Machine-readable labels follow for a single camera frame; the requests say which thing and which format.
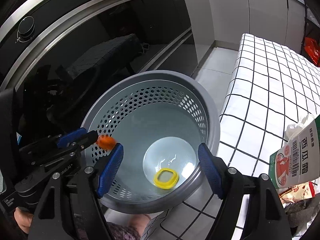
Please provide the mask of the right hand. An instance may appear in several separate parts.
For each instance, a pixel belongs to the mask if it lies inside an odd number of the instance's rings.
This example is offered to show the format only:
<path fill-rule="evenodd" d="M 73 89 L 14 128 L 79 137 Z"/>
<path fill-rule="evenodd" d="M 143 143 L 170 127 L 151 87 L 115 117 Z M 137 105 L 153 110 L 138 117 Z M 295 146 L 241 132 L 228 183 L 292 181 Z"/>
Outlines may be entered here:
<path fill-rule="evenodd" d="M 138 232 L 139 236 L 142 237 L 143 232 L 150 220 L 156 218 L 161 213 L 163 213 L 163 211 L 150 214 L 132 215 L 129 220 L 128 226 L 134 228 Z"/>

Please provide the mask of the left hand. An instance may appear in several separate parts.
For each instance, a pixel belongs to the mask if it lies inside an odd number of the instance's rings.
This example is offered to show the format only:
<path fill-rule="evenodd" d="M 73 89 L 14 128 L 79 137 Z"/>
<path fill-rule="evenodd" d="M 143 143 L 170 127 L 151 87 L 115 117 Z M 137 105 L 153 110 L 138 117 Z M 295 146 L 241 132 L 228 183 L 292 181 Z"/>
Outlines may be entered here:
<path fill-rule="evenodd" d="M 15 209 L 14 218 L 18 226 L 20 227 L 20 229 L 26 234 L 28 234 L 30 231 L 33 217 L 34 217 L 33 214 L 23 211 L 18 207 Z"/>

